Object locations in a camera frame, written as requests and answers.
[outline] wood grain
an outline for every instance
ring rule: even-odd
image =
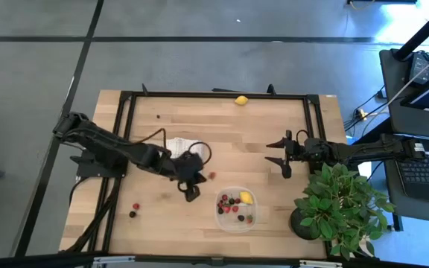
[[[119,95],[119,91],[101,91],[93,118],[98,126],[112,130]],[[345,142],[336,97],[320,96],[320,103],[328,139]],[[292,178],[283,179],[279,167],[264,159],[284,154],[266,144],[278,141],[287,129],[295,133],[306,128],[300,100],[249,100],[246,106],[238,106],[224,98],[137,98],[130,140],[144,138],[160,127],[167,130],[167,138],[209,143],[213,156],[203,173],[214,171],[217,176],[201,184],[201,195],[188,203],[175,182],[129,165],[118,199],[111,253],[325,258],[322,241],[303,240],[288,227],[293,200],[303,196],[308,183],[307,164],[292,163]],[[161,144],[161,137],[150,142]],[[92,219],[100,183],[100,179],[90,179],[75,191],[61,249],[71,246]],[[246,187],[258,200],[258,223],[249,232],[231,234],[216,224],[216,195],[229,186]],[[141,208],[132,219],[128,213],[135,202]]]

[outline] potted plant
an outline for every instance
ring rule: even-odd
[[[359,243],[363,238],[378,239],[387,229],[387,219],[382,211],[393,212],[395,206],[367,182],[365,176],[349,171],[345,165],[329,167],[309,176],[307,197],[294,200],[296,210],[290,217],[290,226],[304,239],[338,242],[331,254],[340,253],[349,259],[350,252],[361,253]],[[366,248],[375,255],[373,245]]]

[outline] gray floor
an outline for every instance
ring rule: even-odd
[[[96,0],[0,0],[0,35],[85,36],[95,5]],[[374,3],[355,11],[344,0],[106,1],[96,36],[372,37],[381,45],[92,43],[72,110],[92,116],[99,90],[140,90],[142,83],[153,91],[248,92],[263,92],[273,83],[278,92],[338,95],[348,119],[383,85],[378,52],[392,47],[385,43],[405,42],[424,22],[422,10],[405,4]],[[429,50],[429,40],[424,45]],[[0,179],[0,257],[11,254],[81,47],[79,42],[0,42],[0,168],[7,171]],[[75,153],[59,150],[30,255],[57,251],[76,169],[69,156]],[[382,188],[384,176],[377,175]],[[404,224],[405,232],[375,241],[378,257],[429,265],[429,222],[405,219]]]

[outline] plastic container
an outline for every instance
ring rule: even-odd
[[[234,212],[232,210],[232,207],[234,205],[231,205],[231,209],[228,213],[224,212],[222,214],[218,214],[218,209],[219,207],[217,206],[217,204],[220,202],[220,200],[222,199],[221,197],[225,194],[228,196],[229,198],[239,198],[239,193],[242,191],[247,191],[251,194],[252,196],[252,205],[250,204],[245,204],[245,203],[239,203],[239,204],[234,204],[237,207],[239,207],[238,212]],[[218,224],[218,226],[226,231],[226,232],[232,232],[232,233],[241,233],[241,232],[247,232],[250,229],[252,229],[254,227],[254,225],[256,224],[257,221],[257,200],[256,197],[254,196],[254,194],[252,193],[251,190],[243,188],[243,187],[228,187],[228,188],[224,188],[222,191],[220,191],[217,196],[216,196],[216,200],[214,201],[214,215],[216,217],[216,222]],[[240,221],[238,219],[239,215],[243,215],[244,216],[244,221]],[[252,222],[248,223],[247,222],[247,216],[248,215],[252,215]]]

